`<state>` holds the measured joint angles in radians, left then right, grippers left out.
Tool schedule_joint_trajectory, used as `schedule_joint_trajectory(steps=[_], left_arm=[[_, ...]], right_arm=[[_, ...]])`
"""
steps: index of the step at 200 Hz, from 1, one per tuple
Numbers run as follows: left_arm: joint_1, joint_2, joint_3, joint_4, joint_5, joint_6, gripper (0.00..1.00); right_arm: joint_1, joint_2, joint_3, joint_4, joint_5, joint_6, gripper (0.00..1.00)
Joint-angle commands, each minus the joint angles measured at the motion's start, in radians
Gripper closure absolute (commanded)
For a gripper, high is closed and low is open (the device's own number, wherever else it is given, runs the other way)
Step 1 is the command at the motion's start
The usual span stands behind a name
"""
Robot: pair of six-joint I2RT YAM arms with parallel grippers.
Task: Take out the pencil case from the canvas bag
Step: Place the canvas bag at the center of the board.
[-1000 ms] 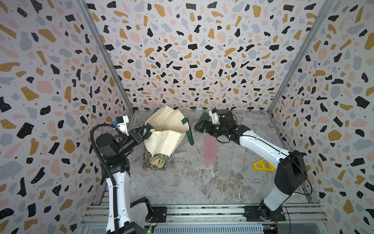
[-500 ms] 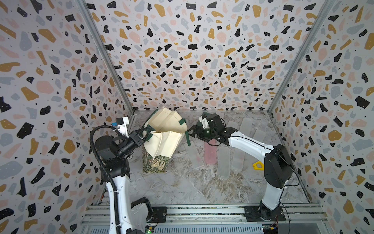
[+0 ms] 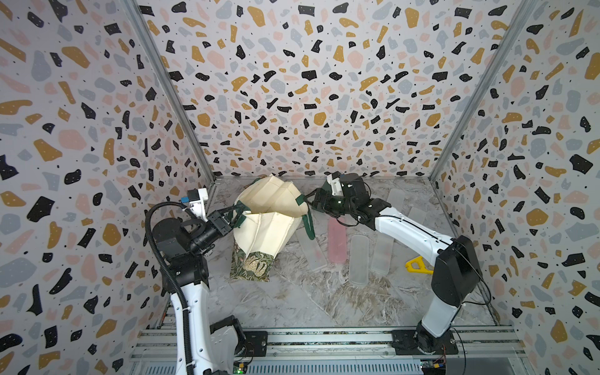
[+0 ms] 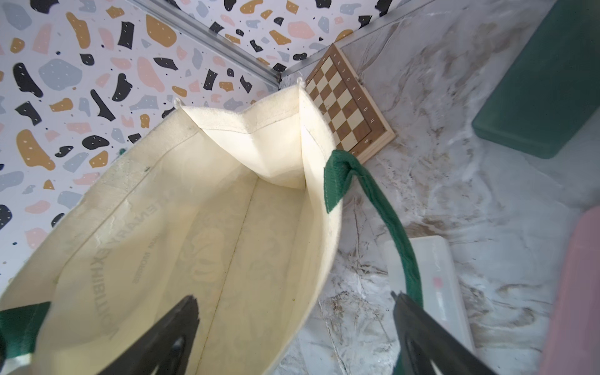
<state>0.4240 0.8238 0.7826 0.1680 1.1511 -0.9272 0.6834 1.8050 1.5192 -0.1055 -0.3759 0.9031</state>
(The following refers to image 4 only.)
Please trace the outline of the translucent case with pink mark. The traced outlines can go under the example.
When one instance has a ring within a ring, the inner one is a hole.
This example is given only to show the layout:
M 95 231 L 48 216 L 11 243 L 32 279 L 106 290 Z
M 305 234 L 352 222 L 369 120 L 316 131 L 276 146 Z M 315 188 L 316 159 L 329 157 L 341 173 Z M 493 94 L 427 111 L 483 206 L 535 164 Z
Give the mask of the translucent case with pink mark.
M 453 255 L 439 235 L 411 238 L 419 267 L 424 310 L 471 353 L 475 353 Z

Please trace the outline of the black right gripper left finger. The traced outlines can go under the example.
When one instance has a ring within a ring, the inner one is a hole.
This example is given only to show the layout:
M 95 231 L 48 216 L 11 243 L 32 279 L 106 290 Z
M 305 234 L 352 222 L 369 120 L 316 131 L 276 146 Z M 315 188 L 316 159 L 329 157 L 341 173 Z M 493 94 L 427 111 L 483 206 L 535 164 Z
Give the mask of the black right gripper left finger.
M 102 374 L 184 374 L 200 319 L 197 299 L 187 295 Z

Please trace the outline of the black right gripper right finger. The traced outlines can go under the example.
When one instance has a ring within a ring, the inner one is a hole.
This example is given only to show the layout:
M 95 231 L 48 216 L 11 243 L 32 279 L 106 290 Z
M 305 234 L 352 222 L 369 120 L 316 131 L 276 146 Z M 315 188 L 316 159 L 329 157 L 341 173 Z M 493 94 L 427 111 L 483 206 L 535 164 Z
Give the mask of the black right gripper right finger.
M 400 354 L 394 374 L 488 374 L 495 372 L 460 344 L 409 295 L 392 295 Z

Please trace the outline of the cream canvas tote bag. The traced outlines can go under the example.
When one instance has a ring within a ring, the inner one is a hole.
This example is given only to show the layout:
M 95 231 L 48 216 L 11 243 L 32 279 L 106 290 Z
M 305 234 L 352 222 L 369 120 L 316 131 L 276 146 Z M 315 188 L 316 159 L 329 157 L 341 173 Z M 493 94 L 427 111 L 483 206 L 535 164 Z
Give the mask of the cream canvas tote bag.
M 99 374 L 187 295 L 199 325 L 184 374 L 271 374 L 309 318 L 359 181 L 420 271 L 396 212 L 338 150 L 298 83 L 242 112 L 178 106 L 120 156 L 1 297 L 1 372 Z

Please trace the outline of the dark green case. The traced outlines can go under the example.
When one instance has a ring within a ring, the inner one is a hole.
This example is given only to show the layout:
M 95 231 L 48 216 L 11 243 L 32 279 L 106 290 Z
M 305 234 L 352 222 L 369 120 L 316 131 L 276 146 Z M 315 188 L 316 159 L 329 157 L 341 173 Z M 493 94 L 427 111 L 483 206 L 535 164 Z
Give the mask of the dark green case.
M 476 136 L 551 159 L 599 108 L 599 3 L 557 1 L 473 119 Z

